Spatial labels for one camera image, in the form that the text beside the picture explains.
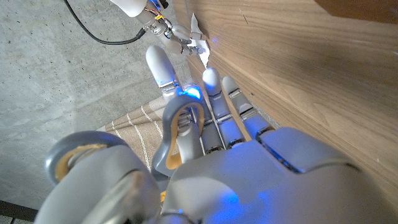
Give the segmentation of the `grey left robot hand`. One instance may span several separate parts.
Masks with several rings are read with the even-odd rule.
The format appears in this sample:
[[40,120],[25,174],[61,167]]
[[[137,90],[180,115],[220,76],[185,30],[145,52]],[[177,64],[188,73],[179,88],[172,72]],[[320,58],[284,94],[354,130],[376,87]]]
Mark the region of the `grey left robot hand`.
[[147,49],[166,99],[145,165],[120,137],[83,131],[45,160],[54,189],[36,223],[396,223],[350,158],[294,128],[274,129],[230,77],[181,89],[165,52]]

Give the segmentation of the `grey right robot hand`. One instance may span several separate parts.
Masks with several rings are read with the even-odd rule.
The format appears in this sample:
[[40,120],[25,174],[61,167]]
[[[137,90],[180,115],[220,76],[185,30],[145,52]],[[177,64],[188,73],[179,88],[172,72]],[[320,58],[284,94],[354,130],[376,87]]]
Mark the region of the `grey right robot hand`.
[[206,36],[201,32],[189,31],[184,26],[171,24],[168,19],[155,20],[149,30],[175,54],[204,55],[209,53]]

